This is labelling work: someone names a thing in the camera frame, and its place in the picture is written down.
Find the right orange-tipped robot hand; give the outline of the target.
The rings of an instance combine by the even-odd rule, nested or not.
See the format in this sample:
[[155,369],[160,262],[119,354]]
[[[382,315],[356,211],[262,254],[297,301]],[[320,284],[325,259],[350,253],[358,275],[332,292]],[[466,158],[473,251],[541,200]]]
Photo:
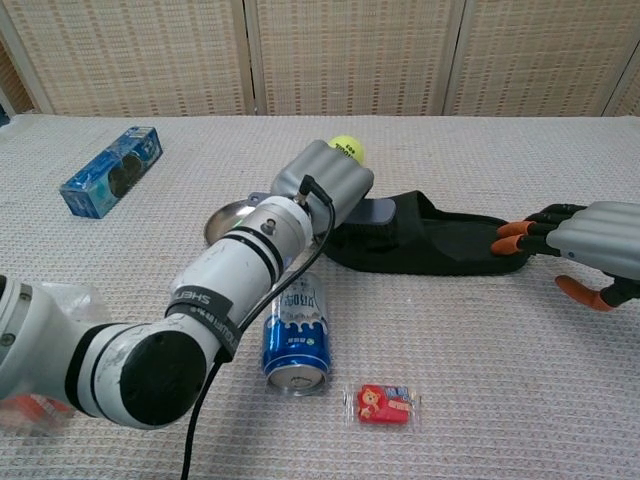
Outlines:
[[543,254],[601,271],[612,283],[600,290],[560,275],[556,285],[573,300],[607,312],[639,298],[639,205],[597,201],[556,203],[497,229],[497,256]]

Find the left black-fingered robot hand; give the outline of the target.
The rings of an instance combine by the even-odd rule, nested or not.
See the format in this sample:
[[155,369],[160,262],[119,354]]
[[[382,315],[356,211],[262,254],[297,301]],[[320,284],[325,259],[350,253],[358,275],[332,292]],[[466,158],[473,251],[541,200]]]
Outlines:
[[331,198],[335,209],[335,228],[344,222],[374,183],[372,170],[325,141],[314,140],[278,173],[270,193],[293,197],[305,175],[313,177]]

